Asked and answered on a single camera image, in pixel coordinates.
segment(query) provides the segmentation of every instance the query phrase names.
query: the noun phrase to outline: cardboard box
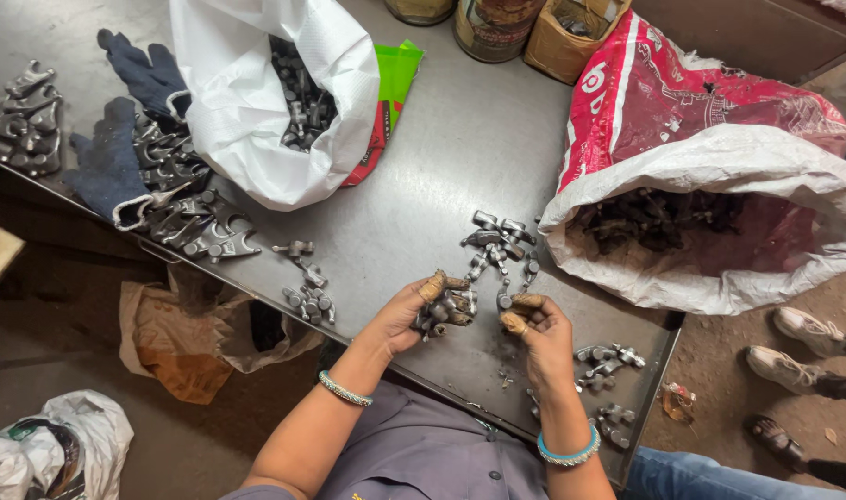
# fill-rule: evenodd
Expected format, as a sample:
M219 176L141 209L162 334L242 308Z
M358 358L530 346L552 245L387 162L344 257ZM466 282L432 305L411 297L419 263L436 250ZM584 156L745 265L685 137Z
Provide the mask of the cardboard box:
M602 46L632 0L546 0L540 11L525 62L544 73L573 85L593 53ZM581 20L593 37L572 35L558 19Z

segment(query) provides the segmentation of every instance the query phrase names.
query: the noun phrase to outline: foot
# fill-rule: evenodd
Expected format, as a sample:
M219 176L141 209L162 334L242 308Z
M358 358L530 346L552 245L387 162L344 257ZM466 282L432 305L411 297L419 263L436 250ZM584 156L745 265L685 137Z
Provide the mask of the foot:
M801 474L808 470L805 460L802 460L800 443L768 416L748 416L744 420L744 429L784 466Z
M832 358L845 355L842 349L845 345L845 335L830 321L827 324L821 323L809 314L792 307L776 309L773 319L777 329L784 335L805 342L818 356Z
M814 365L803 365L783 352L751 345L746 348L747 364L762 378L776 381L790 392L814 394L817 378L824 370Z

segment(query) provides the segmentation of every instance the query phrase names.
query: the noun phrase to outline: glove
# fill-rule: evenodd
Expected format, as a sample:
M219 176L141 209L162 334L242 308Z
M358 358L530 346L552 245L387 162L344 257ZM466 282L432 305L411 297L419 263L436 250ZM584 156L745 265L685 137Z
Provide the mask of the glove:
M157 115L185 123L185 111L192 97L167 47L148 45L149 64L144 52L122 33L115 36L108 29L99 29L95 38L98 46L108 51L108 62L133 97Z
M105 105L105 118L95 122L92 141L72 133L80 169L67 170L62 180L77 190L96 213L120 231L142 225L144 211L153 201L139 178L139 160L133 151L136 105L117 97Z

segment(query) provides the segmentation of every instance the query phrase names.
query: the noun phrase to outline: blue bangle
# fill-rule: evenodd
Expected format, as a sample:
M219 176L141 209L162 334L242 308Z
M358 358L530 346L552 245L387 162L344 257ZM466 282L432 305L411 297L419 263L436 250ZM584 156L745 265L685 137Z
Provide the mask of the blue bangle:
M555 455L550 452L546 449L546 444L543 442L543 433L540 432L540 436L537 438L537 449L540 451L540 456L553 465L562 465L564 467L573 467L574 465L580 465L586 462L599 451L599 445L602 443L602 438L595 430L595 426L590 425L590 429L593 431L593 438L590 439L590 444L586 445L583 451L574 453L573 455Z
M373 404L373 398L355 394L354 392L349 391L342 385L333 381L333 379L330 378L330 375L328 374L327 370L323 370L318 374L318 380L320 380L321 384L323 384L324 387L327 387L330 392L333 392L337 396L340 396L340 398L349 401L350 403L354 403L358 406L370 406Z

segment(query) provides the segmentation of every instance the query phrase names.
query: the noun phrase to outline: blue jeans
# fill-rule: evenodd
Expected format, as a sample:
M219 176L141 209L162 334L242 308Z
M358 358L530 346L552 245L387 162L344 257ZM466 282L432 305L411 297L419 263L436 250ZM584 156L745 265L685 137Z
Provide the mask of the blue jeans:
M693 453L639 447L620 499L846 500L846 493L723 467L716 460Z

